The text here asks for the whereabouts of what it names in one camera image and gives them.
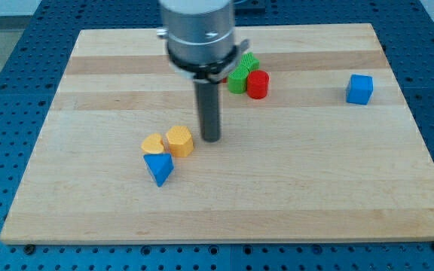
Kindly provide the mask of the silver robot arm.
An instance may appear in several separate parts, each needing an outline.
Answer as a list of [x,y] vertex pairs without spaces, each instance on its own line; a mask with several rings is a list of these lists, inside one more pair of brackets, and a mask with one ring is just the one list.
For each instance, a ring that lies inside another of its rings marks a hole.
[[199,84],[218,84],[239,65],[249,40],[235,41],[231,0],[160,0],[170,62],[182,76]]

